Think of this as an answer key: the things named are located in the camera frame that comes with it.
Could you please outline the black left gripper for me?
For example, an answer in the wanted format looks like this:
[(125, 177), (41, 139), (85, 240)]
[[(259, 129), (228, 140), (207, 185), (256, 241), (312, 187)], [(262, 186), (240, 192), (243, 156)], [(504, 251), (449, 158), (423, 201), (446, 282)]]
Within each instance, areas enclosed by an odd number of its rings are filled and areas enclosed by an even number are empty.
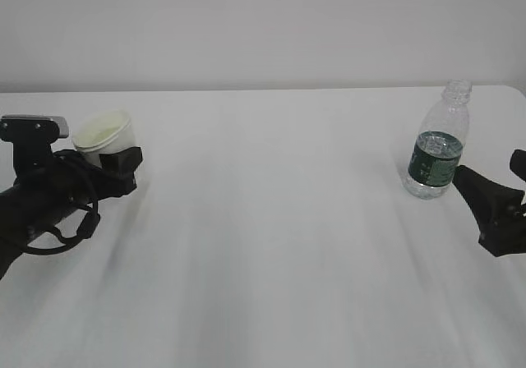
[(78, 209), (94, 209), (98, 202), (131, 194), (142, 150), (132, 146), (100, 154), (101, 167), (74, 149), (53, 153), (51, 163), (26, 172), (12, 187), (12, 225), (40, 228), (60, 222)]

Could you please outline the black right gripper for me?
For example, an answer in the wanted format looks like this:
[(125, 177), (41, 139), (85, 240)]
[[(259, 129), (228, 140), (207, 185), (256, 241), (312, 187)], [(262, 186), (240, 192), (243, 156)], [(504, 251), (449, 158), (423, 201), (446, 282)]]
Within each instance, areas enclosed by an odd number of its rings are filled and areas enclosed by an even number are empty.
[[(526, 151), (515, 149), (510, 170), (526, 178)], [(481, 228), (478, 243), (495, 257), (525, 253), (525, 192), (493, 182), (464, 165), (453, 185)]]

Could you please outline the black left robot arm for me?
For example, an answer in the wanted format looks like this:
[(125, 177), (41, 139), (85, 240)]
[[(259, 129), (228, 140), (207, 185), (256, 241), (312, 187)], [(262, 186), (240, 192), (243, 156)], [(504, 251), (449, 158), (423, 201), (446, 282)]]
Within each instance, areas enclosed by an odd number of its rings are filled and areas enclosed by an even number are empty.
[(51, 163), (1, 193), (1, 275), (21, 255), (57, 255), (91, 238), (101, 220), (99, 202), (136, 189), (140, 147), (99, 159), (98, 167), (75, 150), (55, 152)]

